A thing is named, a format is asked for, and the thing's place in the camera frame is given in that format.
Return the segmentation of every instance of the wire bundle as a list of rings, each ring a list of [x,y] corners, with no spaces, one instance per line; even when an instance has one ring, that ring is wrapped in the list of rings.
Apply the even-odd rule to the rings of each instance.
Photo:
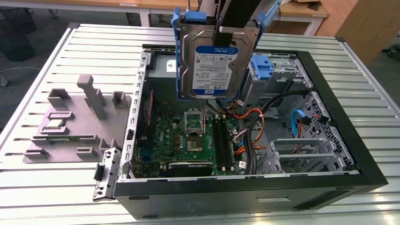
[[[153,111],[153,106],[154,106],[154,100],[155,100],[155,94],[154,94],[154,91],[151,91],[151,103],[150,103],[150,111],[149,111],[149,116],[147,116],[147,118],[146,118],[146,125],[145,125],[145,129],[143,129],[143,133],[142,133],[141,137],[137,139],[137,141],[138,141],[138,140],[141,140],[141,139],[142,139],[142,137],[145,136],[145,134],[146,134],[146,130],[147,130],[147,128],[149,128],[149,125],[150,125],[150,120],[151,120],[151,111]]]
[[[226,114],[225,111],[217,110],[209,102],[205,102],[203,107],[205,107],[206,109],[209,109],[209,111],[211,111],[215,115],[222,116],[222,115]]]
[[[291,96],[291,95],[306,95],[309,94],[310,91],[309,90],[301,90],[301,91],[290,91],[286,93],[282,93],[279,95],[277,95],[275,97],[273,97],[269,102],[265,104],[265,106],[262,107],[262,109],[251,109],[245,115],[250,115],[254,112],[259,112],[261,115],[265,115],[265,113],[267,112],[267,110],[274,106],[274,104],[281,101],[285,97]],[[257,168],[257,162],[258,162],[258,157],[257,157],[257,151],[255,149],[259,149],[262,146],[254,146],[255,141],[258,142],[258,140],[261,139],[261,135],[262,132],[258,135],[258,138],[255,139],[255,141],[251,140],[251,131],[253,131],[253,127],[255,127],[258,120],[262,118],[263,121],[263,127],[265,127],[265,116],[255,116],[251,120],[250,126],[247,127],[247,131],[246,131],[246,135],[245,135],[245,140],[243,140],[243,148],[241,147],[241,149],[238,150],[238,153],[242,153],[243,151],[246,151],[247,154],[247,159],[249,159],[249,165],[246,168],[246,174],[257,174],[258,173],[258,168]]]

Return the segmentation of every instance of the blue latch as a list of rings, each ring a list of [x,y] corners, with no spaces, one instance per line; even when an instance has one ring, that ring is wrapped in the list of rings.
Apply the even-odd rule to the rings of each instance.
[[[186,21],[187,22],[207,23],[207,14],[205,12],[187,11]]]
[[[269,80],[274,73],[274,64],[269,59],[267,55],[253,56],[253,66],[258,72],[259,80]]]

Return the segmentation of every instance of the ram slot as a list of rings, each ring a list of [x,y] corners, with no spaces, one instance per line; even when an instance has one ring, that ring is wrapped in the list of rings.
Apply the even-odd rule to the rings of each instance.
[[[218,158],[218,168],[222,169],[225,166],[225,155],[221,143],[221,123],[219,119],[213,119],[213,136],[214,136],[214,147]]]
[[[230,148],[230,135],[229,135],[229,129],[227,129],[227,122],[226,120],[221,120],[219,122],[221,126],[221,147],[222,147],[222,152],[225,155],[225,166],[227,170],[231,169],[233,166],[233,152]]]

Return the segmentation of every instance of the wooden desk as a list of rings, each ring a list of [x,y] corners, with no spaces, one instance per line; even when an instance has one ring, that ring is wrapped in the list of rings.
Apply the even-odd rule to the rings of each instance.
[[[142,25],[151,25],[150,14],[173,14],[175,7],[186,10],[187,0],[142,0],[141,2],[141,21]],[[198,0],[191,0],[191,9],[198,8]],[[281,20],[289,22],[309,23],[305,35],[314,36],[321,28],[325,18],[330,17],[329,11],[323,6],[315,11],[309,8],[309,3],[293,1],[281,7]]]
[[[186,12],[187,0],[5,0],[0,6],[69,9],[105,12],[139,13],[142,26],[150,27],[151,14],[174,14],[175,7]],[[191,9],[198,9],[198,0],[191,0]],[[305,35],[314,36],[330,13],[321,6],[318,11],[307,8],[307,3],[290,2],[281,7],[282,21],[309,23]]]

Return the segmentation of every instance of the hard drive label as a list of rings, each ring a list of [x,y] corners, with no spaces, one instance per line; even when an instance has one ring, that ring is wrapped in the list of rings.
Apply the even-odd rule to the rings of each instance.
[[[229,89],[238,48],[198,46],[195,55],[194,91],[199,94],[221,94]]]

